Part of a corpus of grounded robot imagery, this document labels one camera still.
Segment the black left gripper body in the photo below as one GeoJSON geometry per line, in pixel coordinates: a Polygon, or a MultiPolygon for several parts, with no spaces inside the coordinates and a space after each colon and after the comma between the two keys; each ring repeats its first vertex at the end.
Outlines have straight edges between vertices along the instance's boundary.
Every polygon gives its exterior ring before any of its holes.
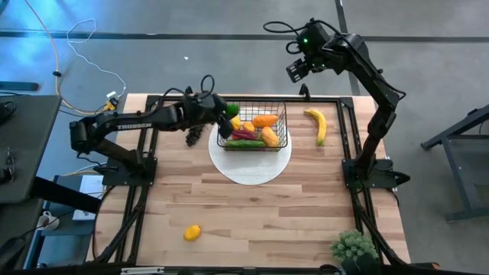
{"type": "Polygon", "coordinates": [[[220,117],[228,118],[224,112],[215,111],[213,93],[198,93],[183,100],[183,114],[189,125],[218,123],[220,117]]]}

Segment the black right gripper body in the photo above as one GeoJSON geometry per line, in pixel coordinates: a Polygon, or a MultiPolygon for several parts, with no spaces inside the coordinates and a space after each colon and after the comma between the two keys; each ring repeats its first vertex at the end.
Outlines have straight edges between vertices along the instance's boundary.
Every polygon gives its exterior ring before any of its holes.
{"type": "Polygon", "coordinates": [[[307,62],[309,72],[320,73],[330,70],[328,59],[325,57],[323,47],[332,36],[318,22],[309,22],[296,38],[298,48],[303,55],[301,60],[307,62]]]}

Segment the dark red plump pepper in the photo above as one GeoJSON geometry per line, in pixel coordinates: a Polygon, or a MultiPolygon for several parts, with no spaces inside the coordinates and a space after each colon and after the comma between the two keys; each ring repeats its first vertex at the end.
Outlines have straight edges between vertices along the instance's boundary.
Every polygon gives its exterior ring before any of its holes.
{"type": "Polygon", "coordinates": [[[250,140],[257,141],[257,134],[253,131],[237,130],[232,132],[232,138],[234,140],[250,140]]]}

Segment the green cucumber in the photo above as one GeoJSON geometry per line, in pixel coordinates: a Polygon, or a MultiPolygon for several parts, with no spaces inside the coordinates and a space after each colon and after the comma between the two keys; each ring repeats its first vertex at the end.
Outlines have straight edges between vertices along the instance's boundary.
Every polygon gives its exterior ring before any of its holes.
{"type": "Polygon", "coordinates": [[[256,140],[230,140],[230,141],[226,141],[225,146],[257,148],[257,147],[265,147],[265,143],[263,141],[256,141],[256,140]]]}

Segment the black grape bunch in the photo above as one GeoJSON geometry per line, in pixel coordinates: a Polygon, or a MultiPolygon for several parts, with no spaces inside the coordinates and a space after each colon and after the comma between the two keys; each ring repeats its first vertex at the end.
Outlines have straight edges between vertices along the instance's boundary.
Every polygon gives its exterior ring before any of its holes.
{"type": "Polygon", "coordinates": [[[203,125],[192,127],[186,135],[186,144],[188,147],[194,146],[202,136],[203,125]]]}

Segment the large orange mango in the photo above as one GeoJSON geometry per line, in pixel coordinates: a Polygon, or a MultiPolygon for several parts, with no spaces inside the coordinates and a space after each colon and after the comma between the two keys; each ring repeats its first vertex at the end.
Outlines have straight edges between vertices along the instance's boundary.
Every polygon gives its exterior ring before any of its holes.
{"type": "Polygon", "coordinates": [[[257,115],[253,118],[252,124],[256,128],[272,127],[279,120],[277,115],[257,115]]]}

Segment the yellow-orange mango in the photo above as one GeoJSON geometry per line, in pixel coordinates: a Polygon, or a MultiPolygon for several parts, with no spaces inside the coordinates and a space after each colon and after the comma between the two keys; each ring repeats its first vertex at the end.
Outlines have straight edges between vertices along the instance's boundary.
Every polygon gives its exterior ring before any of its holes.
{"type": "Polygon", "coordinates": [[[275,134],[273,129],[269,126],[265,126],[262,128],[261,137],[262,137],[262,140],[267,147],[279,147],[280,146],[279,137],[275,134]]]}

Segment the yellow banana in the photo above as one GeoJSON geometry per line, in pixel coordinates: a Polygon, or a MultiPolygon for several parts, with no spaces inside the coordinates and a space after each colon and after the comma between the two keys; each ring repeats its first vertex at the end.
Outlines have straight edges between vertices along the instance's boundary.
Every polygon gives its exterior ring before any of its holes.
{"type": "Polygon", "coordinates": [[[316,121],[318,130],[316,145],[322,147],[327,133],[327,122],[324,114],[319,110],[305,110],[304,113],[316,121]]]}

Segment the white round plate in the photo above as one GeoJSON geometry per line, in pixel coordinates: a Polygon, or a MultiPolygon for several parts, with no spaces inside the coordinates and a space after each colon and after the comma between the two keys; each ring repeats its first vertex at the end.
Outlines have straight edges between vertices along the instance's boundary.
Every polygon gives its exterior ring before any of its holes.
{"type": "Polygon", "coordinates": [[[292,154],[289,131],[287,145],[279,151],[226,151],[218,146],[218,125],[210,131],[208,149],[217,170],[231,181],[244,186],[261,185],[278,177],[287,167],[292,154]]]}

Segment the white paper sheet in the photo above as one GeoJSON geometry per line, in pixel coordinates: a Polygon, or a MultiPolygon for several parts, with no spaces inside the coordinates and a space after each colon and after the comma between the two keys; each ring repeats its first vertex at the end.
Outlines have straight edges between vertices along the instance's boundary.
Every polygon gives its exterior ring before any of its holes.
{"type": "Polygon", "coordinates": [[[82,176],[79,191],[81,193],[97,196],[104,192],[104,186],[102,185],[102,175],[85,175],[82,176]]]}

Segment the small green potted plant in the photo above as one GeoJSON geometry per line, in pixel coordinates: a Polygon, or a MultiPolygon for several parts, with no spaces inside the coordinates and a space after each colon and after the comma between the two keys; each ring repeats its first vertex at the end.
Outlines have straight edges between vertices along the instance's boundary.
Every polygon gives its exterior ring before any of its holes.
{"type": "Polygon", "coordinates": [[[358,230],[346,231],[339,234],[338,239],[330,245],[332,257],[338,262],[357,260],[364,254],[379,258],[374,243],[369,235],[363,235],[358,230]]]}

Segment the dark side table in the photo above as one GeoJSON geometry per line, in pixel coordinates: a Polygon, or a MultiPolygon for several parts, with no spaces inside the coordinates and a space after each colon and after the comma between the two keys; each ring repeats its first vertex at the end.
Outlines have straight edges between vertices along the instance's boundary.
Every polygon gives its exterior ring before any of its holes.
{"type": "Polygon", "coordinates": [[[0,204],[24,201],[30,197],[34,178],[44,155],[60,107],[58,95],[2,96],[0,105],[14,108],[11,117],[0,124],[0,169],[7,156],[13,156],[13,179],[0,183],[0,204]]]}

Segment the black floor strip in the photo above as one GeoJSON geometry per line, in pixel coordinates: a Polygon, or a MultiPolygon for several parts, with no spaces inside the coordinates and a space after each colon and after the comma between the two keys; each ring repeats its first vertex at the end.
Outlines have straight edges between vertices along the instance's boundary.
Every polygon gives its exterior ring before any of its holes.
{"type": "Polygon", "coordinates": [[[37,91],[40,85],[35,82],[0,81],[0,89],[11,91],[37,91]]]}

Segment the white mug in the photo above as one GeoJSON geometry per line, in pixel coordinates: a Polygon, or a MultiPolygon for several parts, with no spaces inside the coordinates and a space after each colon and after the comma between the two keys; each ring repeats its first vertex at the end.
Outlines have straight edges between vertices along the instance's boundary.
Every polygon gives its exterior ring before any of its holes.
{"type": "Polygon", "coordinates": [[[60,220],[51,214],[50,211],[44,211],[37,220],[36,229],[40,231],[53,231],[59,226],[60,220]]]}

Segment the silver metal bracket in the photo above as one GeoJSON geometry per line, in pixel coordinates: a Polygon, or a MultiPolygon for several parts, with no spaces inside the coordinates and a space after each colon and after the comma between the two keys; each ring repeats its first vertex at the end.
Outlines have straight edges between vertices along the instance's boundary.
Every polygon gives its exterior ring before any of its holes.
{"type": "Polygon", "coordinates": [[[120,275],[160,275],[164,274],[164,267],[125,267],[120,275]]]}

